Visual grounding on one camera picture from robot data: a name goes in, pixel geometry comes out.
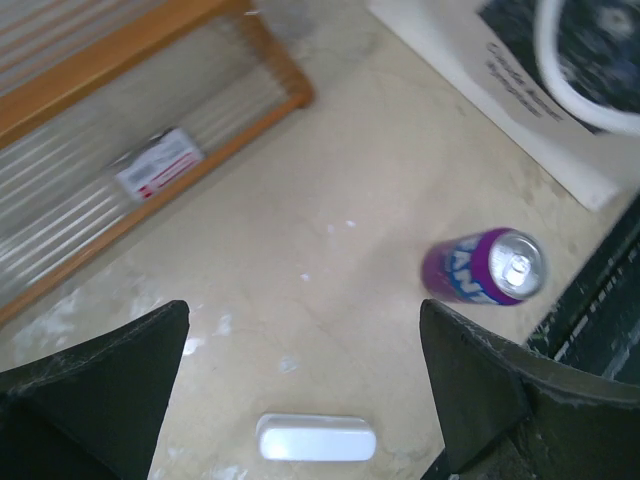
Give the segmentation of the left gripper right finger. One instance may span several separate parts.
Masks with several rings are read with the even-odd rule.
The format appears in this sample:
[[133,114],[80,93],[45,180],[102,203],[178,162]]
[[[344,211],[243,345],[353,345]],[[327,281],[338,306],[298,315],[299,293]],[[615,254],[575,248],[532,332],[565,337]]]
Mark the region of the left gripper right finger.
[[574,369],[426,300],[420,339],[450,475],[636,479],[639,389]]

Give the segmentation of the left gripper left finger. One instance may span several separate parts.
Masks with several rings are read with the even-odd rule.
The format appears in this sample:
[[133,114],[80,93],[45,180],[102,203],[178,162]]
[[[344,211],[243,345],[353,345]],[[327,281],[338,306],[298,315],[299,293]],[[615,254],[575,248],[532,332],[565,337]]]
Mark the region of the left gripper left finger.
[[146,478],[188,331],[174,300],[2,372],[2,478]]

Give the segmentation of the purple soda can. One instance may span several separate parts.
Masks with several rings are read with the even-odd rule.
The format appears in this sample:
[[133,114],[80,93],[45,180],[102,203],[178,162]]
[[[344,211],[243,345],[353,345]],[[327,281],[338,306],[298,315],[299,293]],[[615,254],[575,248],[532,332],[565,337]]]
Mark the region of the purple soda can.
[[421,266],[425,289],[444,302],[514,306],[535,296],[547,278],[541,246],[508,227],[439,242]]

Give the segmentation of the canvas tote bag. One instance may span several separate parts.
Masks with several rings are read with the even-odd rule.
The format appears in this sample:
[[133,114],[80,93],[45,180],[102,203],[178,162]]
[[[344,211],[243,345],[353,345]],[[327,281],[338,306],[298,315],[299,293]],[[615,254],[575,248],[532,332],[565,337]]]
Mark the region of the canvas tote bag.
[[635,1],[373,1],[370,11],[597,211],[639,186]]

